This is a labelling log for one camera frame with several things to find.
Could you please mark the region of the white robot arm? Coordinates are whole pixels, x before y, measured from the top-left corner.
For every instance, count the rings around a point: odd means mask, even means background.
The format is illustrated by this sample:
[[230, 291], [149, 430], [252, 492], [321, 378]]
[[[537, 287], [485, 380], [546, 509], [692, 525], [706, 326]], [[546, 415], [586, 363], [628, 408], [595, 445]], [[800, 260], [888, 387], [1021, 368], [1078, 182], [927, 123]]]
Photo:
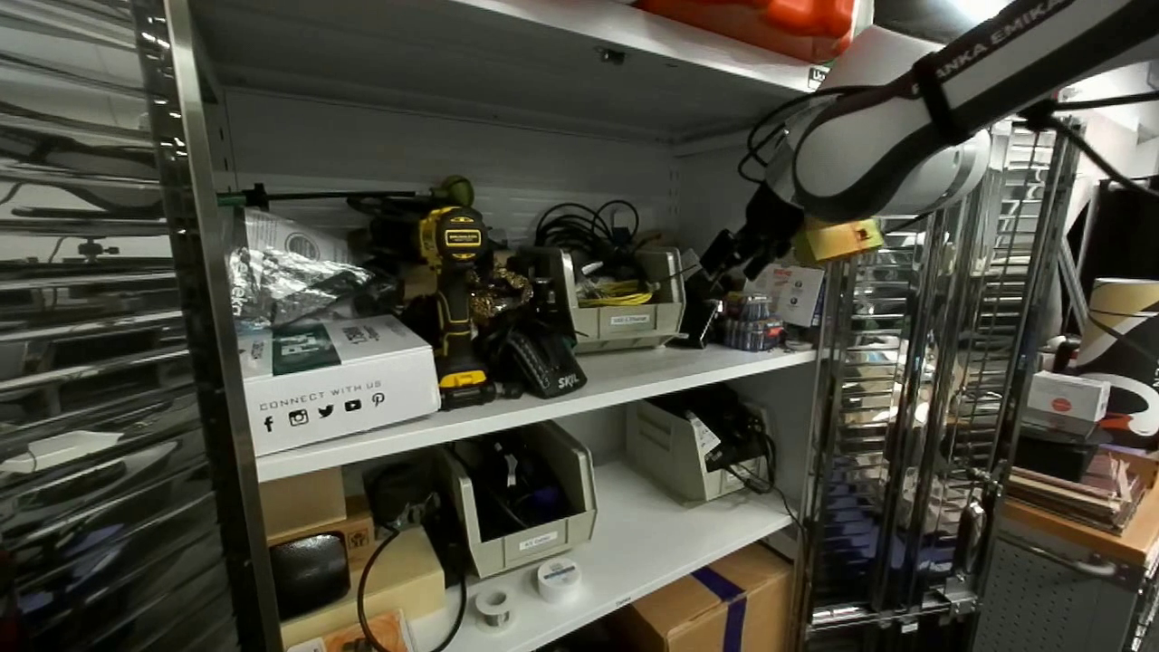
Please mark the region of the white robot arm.
[[1159, 38], [1159, 0], [1009, 0], [878, 82], [823, 85], [766, 113], [772, 157], [747, 216], [697, 256], [709, 281], [756, 276], [807, 216], [927, 212], [982, 178], [975, 145], [1058, 89], [1137, 61]]

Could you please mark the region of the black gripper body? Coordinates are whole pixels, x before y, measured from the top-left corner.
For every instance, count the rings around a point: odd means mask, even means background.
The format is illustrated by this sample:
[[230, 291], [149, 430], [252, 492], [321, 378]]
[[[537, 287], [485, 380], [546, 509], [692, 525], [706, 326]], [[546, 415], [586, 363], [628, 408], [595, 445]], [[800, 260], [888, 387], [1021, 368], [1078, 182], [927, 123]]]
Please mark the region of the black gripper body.
[[735, 231], [720, 228], [717, 238], [697, 256], [701, 287], [720, 291], [730, 271], [747, 280], [761, 276], [773, 256], [783, 256], [800, 231], [802, 212], [761, 183]]

